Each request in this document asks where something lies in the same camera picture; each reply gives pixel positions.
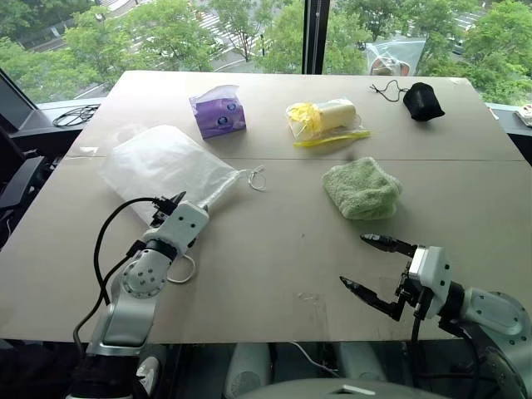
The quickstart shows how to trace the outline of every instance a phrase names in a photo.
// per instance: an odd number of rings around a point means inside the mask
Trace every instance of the table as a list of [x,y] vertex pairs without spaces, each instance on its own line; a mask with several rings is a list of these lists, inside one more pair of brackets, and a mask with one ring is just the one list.
[[[355,298],[343,274],[390,300],[406,259],[362,243],[375,232],[440,245],[454,280],[500,290],[532,308],[532,174],[465,79],[399,78],[431,84],[446,115],[428,124],[367,89],[384,76],[284,76],[129,71],[80,134],[0,253],[0,337],[70,341],[97,285],[96,234],[121,203],[97,171],[111,149],[146,127],[179,127],[237,169],[265,165],[268,190],[246,184],[213,209],[193,247],[199,274],[168,285],[152,342],[281,342],[407,339],[411,311],[396,323]],[[208,141],[188,97],[239,84],[247,131]],[[284,109],[346,96],[371,138],[347,147],[292,147]],[[404,185],[389,220],[344,219],[321,176],[348,157],[374,156]],[[104,272],[145,225],[127,209],[110,227]],[[83,330],[90,337],[93,320]],[[449,337],[435,321],[421,338]]]

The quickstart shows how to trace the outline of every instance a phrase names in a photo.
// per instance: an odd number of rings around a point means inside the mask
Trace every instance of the window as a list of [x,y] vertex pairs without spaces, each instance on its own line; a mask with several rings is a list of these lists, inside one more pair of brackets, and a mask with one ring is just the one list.
[[324,73],[467,77],[486,102],[532,102],[530,0],[337,0]]
[[2,0],[0,67],[36,103],[123,71],[301,73],[303,0]]

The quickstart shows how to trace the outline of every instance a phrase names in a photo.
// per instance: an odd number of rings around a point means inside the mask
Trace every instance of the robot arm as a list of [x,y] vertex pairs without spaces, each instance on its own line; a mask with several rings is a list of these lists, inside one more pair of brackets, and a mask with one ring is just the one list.
[[207,225],[207,212],[188,201],[164,199],[142,236],[144,248],[122,268],[111,285],[111,303],[101,315],[86,356],[75,372],[69,398],[131,397],[140,350],[151,330],[166,273]]
[[473,338],[505,397],[532,398],[532,327],[518,301],[503,293],[464,290],[451,280],[452,265],[440,247],[376,234],[361,238],[380,250],[405,254],[411,262],[401,274],[396,303],[386,303],[369,288],[340,277],[350,291],[394,320],[409,303],[420,320],[439,316],[440,327],[453,334],[459,326]]

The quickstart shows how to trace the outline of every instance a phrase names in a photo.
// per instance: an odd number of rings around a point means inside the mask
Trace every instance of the folded towel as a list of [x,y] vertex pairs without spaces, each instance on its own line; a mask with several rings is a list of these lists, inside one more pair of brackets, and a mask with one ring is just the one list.
[[322,178],[323,187],[347,219],[392,217],[402,187],[371,157],[333,166]]

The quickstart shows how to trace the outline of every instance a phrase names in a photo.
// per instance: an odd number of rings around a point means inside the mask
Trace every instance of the black chair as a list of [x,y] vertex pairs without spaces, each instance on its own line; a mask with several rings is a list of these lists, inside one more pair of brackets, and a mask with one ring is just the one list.
[[35,150],[22,152],[0,130],[0,248],[52,172],[51,162]]

